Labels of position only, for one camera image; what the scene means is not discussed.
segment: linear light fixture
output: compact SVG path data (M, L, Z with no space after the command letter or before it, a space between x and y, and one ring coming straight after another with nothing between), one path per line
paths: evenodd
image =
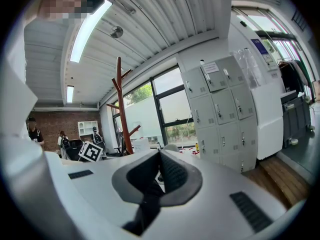
M66 102L72 103L72 98L74 96L74 86L68 85L66 87Z
M104 0L104 3L95 11L94 14L88 15L81 24L81 27L76 35L70 61L79 63L81 55L84 51L86 43L96 27L98 21L102 18L105 12L110 8L112 5L111 2L108 0Z

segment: wooden coat rack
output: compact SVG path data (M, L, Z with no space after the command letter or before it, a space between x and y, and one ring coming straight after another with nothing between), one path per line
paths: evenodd
M121 75L121 57L116 58L116 80L115 78L112 78L112 82L114 85L114 88L116 89L118 93L118 105L112 105L112 104L106 104L107 106L119 110L120 113L120 119L122 124L122 133L124 137L124 142L126 146L126 150L129 154L133 154L134 151L132 149L130 136L134 134L141 126L138 125L136 128L134 128L132 131L129 132L127 120L126 120L126 114L125 114L125 105L124 105L124 96L122 92L122 79L125 78L128 74L132 72L131 69L129 69L127 72L125 72L123 75Z

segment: locker door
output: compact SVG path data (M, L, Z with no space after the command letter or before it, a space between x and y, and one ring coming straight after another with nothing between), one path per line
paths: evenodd
M213 160L220 155L219 137L216 127L198 129L196 131L201 158Z
M216 125L215 110L210 96L190 100L192 116L197 128Z
M203 94L209 93L208 86L200 68L195 68L181 74L185 91L192 99Z
M211 63L201 66L202 72L205 76L205 80L209 86L210 92L215 92L227 88L227 82L225 80L225 77L223 76L223 73L220 70L212 73L206 73L205 68L210 66Z
M240 151L257 152L258 130L255 117L239 122Z
M246 172L256 167L257 153L247 151L239 154L240 171Z
M215 61L219 70L226 77L226 81L230 87L240 85L245 82L242 70L235 57L230 56Z
M235 104L229 90L213 93L211 97L219 125L236 120Z
M239 152L238 132L237 123L230 123L219 127L219 142L223 155L231 155Z
M221 164L234 169L236 172L241 172L239 154L225 154L221 156Z
M255 105L249 88L243 84L232 88L231 91L239 119L254 115Z

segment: wooden floor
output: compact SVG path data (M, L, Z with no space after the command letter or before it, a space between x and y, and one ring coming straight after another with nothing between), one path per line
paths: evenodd
M308 183L276 156L260 161L255 169L243 175L268 191L287 209L309 194Z

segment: round ceiling vent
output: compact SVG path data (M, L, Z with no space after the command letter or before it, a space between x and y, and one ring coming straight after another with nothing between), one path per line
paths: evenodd
M114 26L113 28L111 28L110 35L113 38L120 38L120 37L122 37L123 34L124 34L124 30L122 29L122 27Z

